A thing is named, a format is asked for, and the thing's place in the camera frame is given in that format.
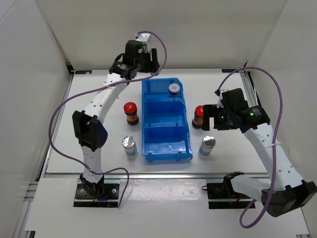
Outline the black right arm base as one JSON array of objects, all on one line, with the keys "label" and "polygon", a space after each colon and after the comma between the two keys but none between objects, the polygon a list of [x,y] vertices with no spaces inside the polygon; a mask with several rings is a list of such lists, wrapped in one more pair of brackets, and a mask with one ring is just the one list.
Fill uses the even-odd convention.
[{"label": "black right arm base", "polygon": [[207,183],[202,186],[207,193],[209,209],[245,209],[252,199],[244,194],[228,192],[223,183]]}]

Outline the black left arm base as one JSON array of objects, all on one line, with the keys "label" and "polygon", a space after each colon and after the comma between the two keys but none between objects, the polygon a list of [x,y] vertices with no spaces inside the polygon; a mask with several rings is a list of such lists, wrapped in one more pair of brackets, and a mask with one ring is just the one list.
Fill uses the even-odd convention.
[{"label": "black left arm base", "polygon": [[119,202],[119,183],[89,182],[83,176],[77,183],[74,195],[74,207],[115,208]]}]

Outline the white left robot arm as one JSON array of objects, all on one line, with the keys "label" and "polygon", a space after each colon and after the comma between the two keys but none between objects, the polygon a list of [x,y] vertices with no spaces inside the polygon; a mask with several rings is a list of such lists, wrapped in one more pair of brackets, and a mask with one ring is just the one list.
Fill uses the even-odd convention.
[{"label": "white left robot arm", "polygon": [[75,137],[81,145],[86,164],[80,180],[87,186],[86,191],[92,198],[99,198],[104,192],[101,148],[107,140],[103,123],[109,109],[128,86],[128,80],[134,79],[138,72],[155,73],[159,69],[157,51],[149,49],[148,41],[144,35],[129,40],[123,55],[111,66],[104,89],[98,90],[92,102],[82,111],[75,111],[72,115]]}]

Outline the white-lid sauce jar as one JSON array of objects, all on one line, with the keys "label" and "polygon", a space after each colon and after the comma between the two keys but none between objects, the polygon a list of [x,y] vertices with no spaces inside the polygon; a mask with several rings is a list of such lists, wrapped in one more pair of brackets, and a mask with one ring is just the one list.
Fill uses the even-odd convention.
[{"label": "white-lid sauce jar", "polygon": [[178,96],[180,93],[180,86],[177,83],[171,83],[168,87],[169,94],[172,96]]}]

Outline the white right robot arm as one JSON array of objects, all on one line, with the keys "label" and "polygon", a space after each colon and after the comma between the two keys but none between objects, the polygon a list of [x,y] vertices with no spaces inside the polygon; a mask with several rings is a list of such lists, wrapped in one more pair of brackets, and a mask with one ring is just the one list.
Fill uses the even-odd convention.
[{"label": "white right robot arm", "polygon": [[260,201],[271,216],[278,217],[305,206],[316,194],[315,183],[306,182],[289,161],[276,139],[275,128],[261,106],[237,110],[204,105],[202,129],[205,131],[210,128],[210,118],[214,119],[217,130],[241,130],[254,147],[271,180],[264,183],[242,172],[227,174],[222,185],[226,197],[244,194]]}]

